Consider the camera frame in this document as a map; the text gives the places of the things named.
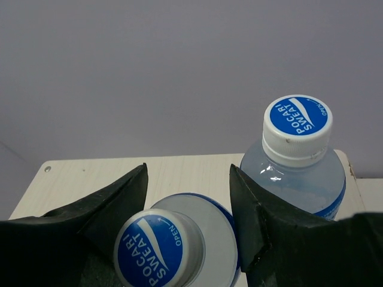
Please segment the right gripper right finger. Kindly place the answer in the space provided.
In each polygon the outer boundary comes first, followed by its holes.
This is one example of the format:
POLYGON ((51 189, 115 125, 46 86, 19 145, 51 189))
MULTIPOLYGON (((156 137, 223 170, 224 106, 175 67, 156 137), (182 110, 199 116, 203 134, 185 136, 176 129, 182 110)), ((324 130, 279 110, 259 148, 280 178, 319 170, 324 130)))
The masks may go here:
POLYGON ((382 214, 339 221, 307 213, 229 173, 239 260, 249 286, 381 286, 382 214))

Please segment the Pocari Sweat bottle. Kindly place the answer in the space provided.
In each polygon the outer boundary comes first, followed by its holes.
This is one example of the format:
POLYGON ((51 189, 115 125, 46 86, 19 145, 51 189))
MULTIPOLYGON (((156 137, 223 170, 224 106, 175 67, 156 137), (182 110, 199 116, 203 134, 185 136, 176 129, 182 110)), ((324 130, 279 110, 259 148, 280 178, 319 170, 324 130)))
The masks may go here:
POLYGON ((329 147, 333 114, 321 100, 292 94, 274 100, 261 138, 240 168, 267 191, 299 209, 334 220, 346 190, 343 165, 329 147))
POLYGON ((165 197, 131 216, 113 259, 123 286, 235 286, 240 274, 232 214, 196 193, 165 197))

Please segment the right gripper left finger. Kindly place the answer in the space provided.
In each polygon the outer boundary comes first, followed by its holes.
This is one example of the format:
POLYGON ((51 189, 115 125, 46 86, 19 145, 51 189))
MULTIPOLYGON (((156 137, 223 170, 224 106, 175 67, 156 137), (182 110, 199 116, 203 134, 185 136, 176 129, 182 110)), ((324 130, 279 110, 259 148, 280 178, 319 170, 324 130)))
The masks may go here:
POLYGON ((1 221, 1 286, 121 286, 114 244, 123 224, 143 210, 147 188, 142 164, 42 216, 1 221))

